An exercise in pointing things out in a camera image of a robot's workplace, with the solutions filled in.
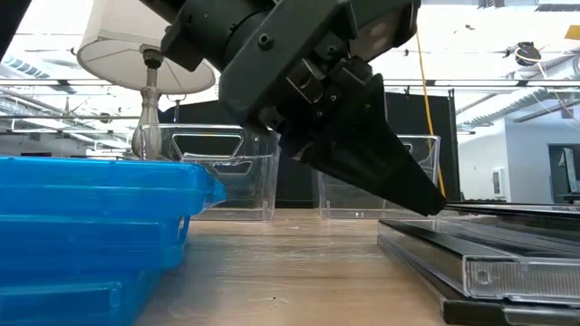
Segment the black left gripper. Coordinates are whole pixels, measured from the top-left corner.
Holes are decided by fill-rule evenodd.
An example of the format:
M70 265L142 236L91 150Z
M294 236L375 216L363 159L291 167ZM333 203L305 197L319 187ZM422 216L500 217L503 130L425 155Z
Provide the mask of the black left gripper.
M355 49L376 0L227 0L219 99L298 161L422 216L446 200L385 118L382 77Z

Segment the white shade table lamp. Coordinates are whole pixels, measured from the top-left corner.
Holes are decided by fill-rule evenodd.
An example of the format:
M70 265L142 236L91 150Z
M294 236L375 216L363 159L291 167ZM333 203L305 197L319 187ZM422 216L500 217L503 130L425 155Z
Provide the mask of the white shade table lamp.
M142 104L138 126L131 139L132 152L141 159L162 155L159 101L163 95L189 95L216 83L206 62L189 72L161 53L160 44L169 22L141 0L92 0L76 58L93 76L125 89L139 91Z

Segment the clear plastic bin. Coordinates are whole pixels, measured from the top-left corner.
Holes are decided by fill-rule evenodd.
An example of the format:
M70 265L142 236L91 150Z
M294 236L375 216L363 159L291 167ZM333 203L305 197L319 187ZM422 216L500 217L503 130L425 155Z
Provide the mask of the clear plastic bin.
M439 187L440 137L399 135L428 179ZM330 219L418 219L421 215L341 180L318 173L319 215Z
M225 124L144 124L142 158L198 164L225 187L227 200L196 220L265 221L274 215L279 136Z

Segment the black round ceiling fixture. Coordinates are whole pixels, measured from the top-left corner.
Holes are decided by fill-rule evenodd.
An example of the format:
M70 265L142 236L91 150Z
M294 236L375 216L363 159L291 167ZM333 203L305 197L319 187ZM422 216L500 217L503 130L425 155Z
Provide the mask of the black round ceiling fixture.
M515 61L520 66L533 66L541 62L542 55L533 42L519 42L508 47L504 52L504 58L515 57Z

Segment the clear black jewel case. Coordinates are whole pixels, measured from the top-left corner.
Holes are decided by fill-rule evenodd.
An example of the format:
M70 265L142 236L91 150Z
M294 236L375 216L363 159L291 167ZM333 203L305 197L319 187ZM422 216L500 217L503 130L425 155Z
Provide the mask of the clear black jewel case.
M580 238L466 220L384 219L378 242L466 297L580 305Z
M397 257L439 302L440 315L452 326L580 326L580 309L540 303L482 301L463 296L414 262L390 241L377 236L377 245Z
M441 228L523 255L579 256L580 212L504 210L441 219Z

